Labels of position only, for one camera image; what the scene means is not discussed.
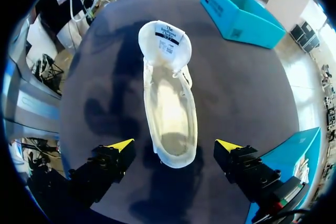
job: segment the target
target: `metal frame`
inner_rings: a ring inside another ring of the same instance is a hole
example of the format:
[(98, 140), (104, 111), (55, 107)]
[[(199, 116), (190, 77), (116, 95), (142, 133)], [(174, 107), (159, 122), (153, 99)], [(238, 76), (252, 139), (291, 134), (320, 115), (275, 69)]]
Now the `metal frame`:
[(38, 81), (26, 61), (29, 22), (8, 49), (2, 90), (3, 123), (10, 141), (20, 137), (59, 140), (61, 96)]

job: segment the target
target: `shoe insole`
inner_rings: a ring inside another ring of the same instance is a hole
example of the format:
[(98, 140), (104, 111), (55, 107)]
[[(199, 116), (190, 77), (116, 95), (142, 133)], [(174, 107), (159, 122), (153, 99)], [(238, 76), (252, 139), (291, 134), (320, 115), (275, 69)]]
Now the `shoe insole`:
[(151, 85), (151, 102), (157, 132), (163, 148), (171, 155), (179, 156), (190, 146), (187, 98), (182, 84), (173, 78), (172, 71), (155, 67)]

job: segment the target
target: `floor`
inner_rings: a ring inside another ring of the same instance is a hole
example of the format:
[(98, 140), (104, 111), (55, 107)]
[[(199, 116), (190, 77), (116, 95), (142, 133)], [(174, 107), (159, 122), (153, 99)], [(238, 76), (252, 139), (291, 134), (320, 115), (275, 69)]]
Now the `floor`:
[[(285, 35), (275, 48), (275, 51), (286, 71), (293, 91), (300, 130), (307, 130), (317, 126), (321, 127), (322, 145), (320, 155), (323, 158), (321, 158), (320, 169), (318, 170), (318, 176), (320, 176), (319, 174), (322, 174), (324, 157), (327, 151), (327, 141), (323, 137), (326, 135), (326, 117), (323, 105), (324, 93), (320, 84), (320, 71), (310, 56), (304, 53), (289, 35)], [(72, 56), (65, 50), (56, 57), (56, 64), (65, 71), (63, 79), (66, 79), (71, 61)], [(58, 160), (53, 160), (52, 162), (59, 167)]]

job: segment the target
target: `white shoe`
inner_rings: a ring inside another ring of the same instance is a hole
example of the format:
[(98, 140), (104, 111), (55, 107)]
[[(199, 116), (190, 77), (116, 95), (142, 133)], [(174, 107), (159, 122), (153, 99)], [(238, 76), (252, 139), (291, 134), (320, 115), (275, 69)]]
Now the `white shoe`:
[[(158, 36), (158, 28), (166, 26), (177, 33), (174, 45), (169, 38)], [(165, 54), (163, 44), (172, 46), (173, 53)], [(140, 29), (139, 45), (144, 55), (144, 103), (153, 150), (165, 165), (185, 167), (195, 159), (197, 146), (196, 108), (186, 65), (191, 57), (190, 40), (178, 28), (154, 21)]]

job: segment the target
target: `dark round table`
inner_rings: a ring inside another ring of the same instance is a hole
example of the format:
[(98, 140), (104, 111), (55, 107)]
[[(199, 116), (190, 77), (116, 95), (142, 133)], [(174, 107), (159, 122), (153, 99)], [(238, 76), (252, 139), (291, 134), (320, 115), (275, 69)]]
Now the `dark round table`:
[[(162, 20), (184, 30), (198, 120), (195, 161), (182, 169), (153, 153), (143, 103), (139, 29)], [(65, 169), (99, 144), (135, 139), (136, 158), (92, 209), (125, 223), (244, 223), (249, 201), (213, 158), (221, 138), (264, 154), (299, 130), (295, 101), (274, 50), (224, 40), (200, 0), (121, 0), (92, 23), (61, 101)]]

